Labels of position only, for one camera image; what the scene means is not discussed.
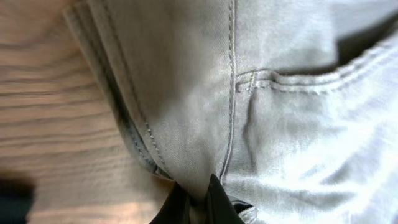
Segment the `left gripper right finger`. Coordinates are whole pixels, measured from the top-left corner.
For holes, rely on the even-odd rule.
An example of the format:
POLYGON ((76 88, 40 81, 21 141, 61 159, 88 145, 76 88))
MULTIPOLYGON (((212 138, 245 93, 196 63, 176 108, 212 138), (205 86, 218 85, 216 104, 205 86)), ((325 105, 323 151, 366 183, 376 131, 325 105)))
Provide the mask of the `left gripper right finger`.
POLYGON ((206 224, 244 224, 214 174, 206 193, 206 212, 206 224))

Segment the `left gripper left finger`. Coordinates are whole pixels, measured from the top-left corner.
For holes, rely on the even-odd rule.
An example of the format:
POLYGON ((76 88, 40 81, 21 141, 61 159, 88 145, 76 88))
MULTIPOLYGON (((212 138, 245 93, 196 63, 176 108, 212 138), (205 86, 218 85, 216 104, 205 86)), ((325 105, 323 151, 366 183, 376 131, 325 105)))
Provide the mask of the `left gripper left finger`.
POLYGON ((190 196, 174 183, 159 213, 150 224, 190 224, 190 196))

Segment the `grey shorts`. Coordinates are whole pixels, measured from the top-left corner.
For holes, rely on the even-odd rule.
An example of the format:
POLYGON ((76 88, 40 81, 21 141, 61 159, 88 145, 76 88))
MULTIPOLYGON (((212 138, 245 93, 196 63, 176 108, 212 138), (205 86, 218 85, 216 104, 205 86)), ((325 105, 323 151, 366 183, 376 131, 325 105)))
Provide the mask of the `grey shorts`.
POLYGON ((78 1, 122 140, 205 223, 397 222, 396 1, 78 1))

